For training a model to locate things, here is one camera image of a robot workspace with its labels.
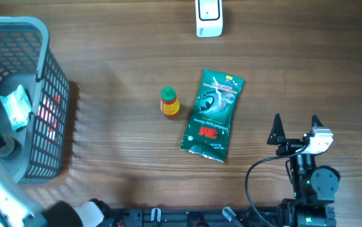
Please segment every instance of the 3m logo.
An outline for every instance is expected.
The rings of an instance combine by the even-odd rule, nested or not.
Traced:
[[[217,138],[218,131],[216,129],[211,129],[208,127],[201,126],[201,129],[199,130],[200,136],[206,136],[211,139]]]

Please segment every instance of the white and teal packet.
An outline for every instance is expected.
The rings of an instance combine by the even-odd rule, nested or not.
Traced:
[[[22,85],[18,85],[17,90],[6,97],[0,96],[0,101],[7,112],[13,130],[29,123],[28,115],[32,111],[32,107]]]

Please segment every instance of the wood grain surface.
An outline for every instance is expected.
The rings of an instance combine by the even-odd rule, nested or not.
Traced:
[[[218,38],[195,35],[194,2],[0,6],[35,16],[71,81],[61,174],[23,187],[44,206],[99,198],[112,207],[247,207],[244,176],[274,156],[266,140],[280,113],[288,137],[317,114],[335,141],[318,156],[342,179],[338,226],[362,226],[362,1],[227,1]],[[225,163],[179,149],[202,70],[245,79]],[[177,120],[160,112],[172,86]],[[283,161],[258,166],[258,206],[293,197]]]

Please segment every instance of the gray plastic basket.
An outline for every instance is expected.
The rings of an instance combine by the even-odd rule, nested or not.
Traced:
[[[0,101],[0,132],[16,142],[13,154],[0,162],[18,183],[44,183],[61,167],[69,83],[40,20],[0,17],[0,96],[19,84],[32,102],[30,123],[13,131]]]

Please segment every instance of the green bottle cap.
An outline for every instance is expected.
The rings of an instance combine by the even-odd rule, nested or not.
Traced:
[[[175,90],[172,87],[165,87],[161,91],[161,98],[166,102],[171,102],[174,100],[176,94]]]

